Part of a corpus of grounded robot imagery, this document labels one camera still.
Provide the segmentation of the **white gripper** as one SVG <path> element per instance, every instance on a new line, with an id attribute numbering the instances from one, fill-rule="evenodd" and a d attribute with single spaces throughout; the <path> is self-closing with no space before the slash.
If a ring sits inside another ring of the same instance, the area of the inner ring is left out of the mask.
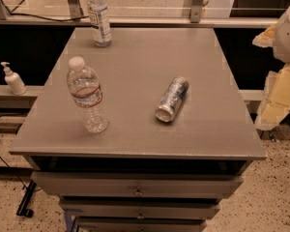
<path id="1" fill-rule="evenodd" d="M 277 24 L 257 35 L 252 43 L 273 47 L 274 57 L 290 63 L 290 7 Z M 279 72 L 270 71 L 266 77 L 263 99 L 257 110 L 254 125 L 258 130 L 271 131 L 290 113 L 290 64 Z"/>

